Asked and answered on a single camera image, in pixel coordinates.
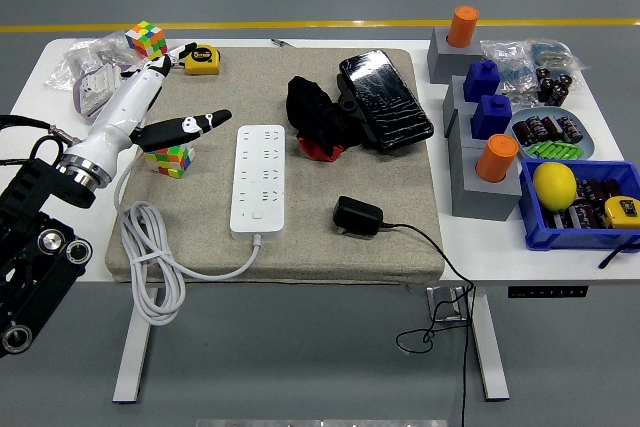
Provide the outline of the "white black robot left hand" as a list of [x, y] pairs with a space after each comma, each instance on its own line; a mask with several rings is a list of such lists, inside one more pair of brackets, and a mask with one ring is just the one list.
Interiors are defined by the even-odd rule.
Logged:
[[194, 42], [176, 47], [138, 68], [104, 104], [86, 139], [66, 149], [57, 169], [87, 175], [103, 188], [115, 178], [119, 153], [132, 145], [151, 152], [185, 144], [230, 120], [231, 112], [223, 109], [144, 123], [171, 68], [196, 47]]

